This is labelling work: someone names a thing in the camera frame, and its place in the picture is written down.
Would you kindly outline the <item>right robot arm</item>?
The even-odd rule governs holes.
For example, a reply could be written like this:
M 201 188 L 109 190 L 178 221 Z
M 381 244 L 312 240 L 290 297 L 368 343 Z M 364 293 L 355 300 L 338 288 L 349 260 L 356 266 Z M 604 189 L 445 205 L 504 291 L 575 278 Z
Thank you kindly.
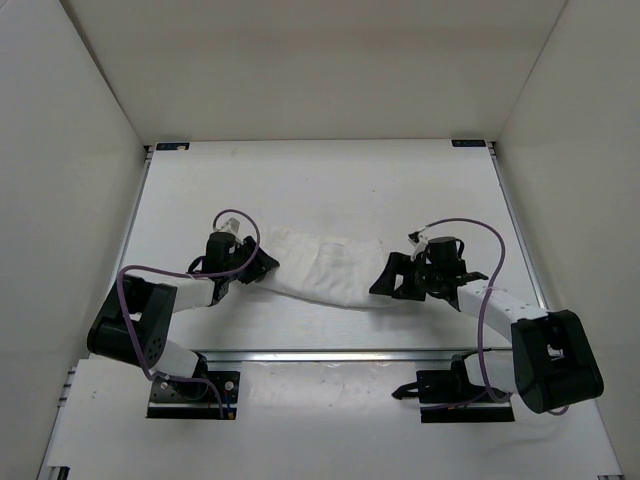
M 479 345 L 451 359 L 448 369 L 421 372 L 396 399 L 419 398 L 430 409 L 461 408 L 517 395 L 535 413 L 551 413 L 600 397 L 604 380 L 579 317 L 570 310 L 529 305 L 470 272 L 456 237 L 421 241 L 406 255 L 392 252 L 372 295 L 447 302 L 478 321 Z

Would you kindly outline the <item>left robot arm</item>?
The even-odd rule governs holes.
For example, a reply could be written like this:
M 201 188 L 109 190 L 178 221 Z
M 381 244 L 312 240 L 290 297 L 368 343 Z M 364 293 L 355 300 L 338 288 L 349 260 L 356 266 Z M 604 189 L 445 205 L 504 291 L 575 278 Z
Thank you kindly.
M 215 306 L 237 281 L 262 281 L 279 262 L 247 236 L 215 231 L 205 254 L 191 262 L 186 273 L 128 266 L 116 277 L 87 336 L 96 355 L 134 365 L 149 378 L 163 377 L 188 398 L 208 389 L 204 357 L 168 339 L 172 316 L 178 312 Z

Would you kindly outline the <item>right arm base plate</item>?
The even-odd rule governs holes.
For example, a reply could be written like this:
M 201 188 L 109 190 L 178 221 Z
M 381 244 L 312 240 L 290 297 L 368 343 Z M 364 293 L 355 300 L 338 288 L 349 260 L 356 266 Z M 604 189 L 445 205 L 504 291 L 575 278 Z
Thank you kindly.
M 510 403 L 498 404 L 484 387 L 472 385 L 452 370 L 419 370 L 414 382 L 399 386 L 396 400 L 417 399 L 423 424 L 511 423 Z

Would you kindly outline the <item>white pleated skirt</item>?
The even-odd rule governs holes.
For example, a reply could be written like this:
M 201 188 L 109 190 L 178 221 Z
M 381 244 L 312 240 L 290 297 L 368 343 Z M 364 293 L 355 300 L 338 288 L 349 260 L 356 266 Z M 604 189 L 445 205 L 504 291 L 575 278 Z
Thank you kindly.
M 369 293 L 388 259 L 378 239 L 357 241 L 271 227 L 261 234 L 260 244 L 279 262 L 259 283 L 262 288 L 347 309 L 393 305 L 392 299 Z

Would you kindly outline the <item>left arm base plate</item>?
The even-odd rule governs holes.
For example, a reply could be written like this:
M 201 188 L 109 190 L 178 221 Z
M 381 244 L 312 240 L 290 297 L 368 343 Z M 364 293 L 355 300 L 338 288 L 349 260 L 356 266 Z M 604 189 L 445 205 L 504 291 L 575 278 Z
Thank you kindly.
M 231 421 L 237 417 L 240 371 L 209 371 L 207 379 L 218 390 L 221 401 L 208 385 L 156 379 L 153 381 L 146 417 Z

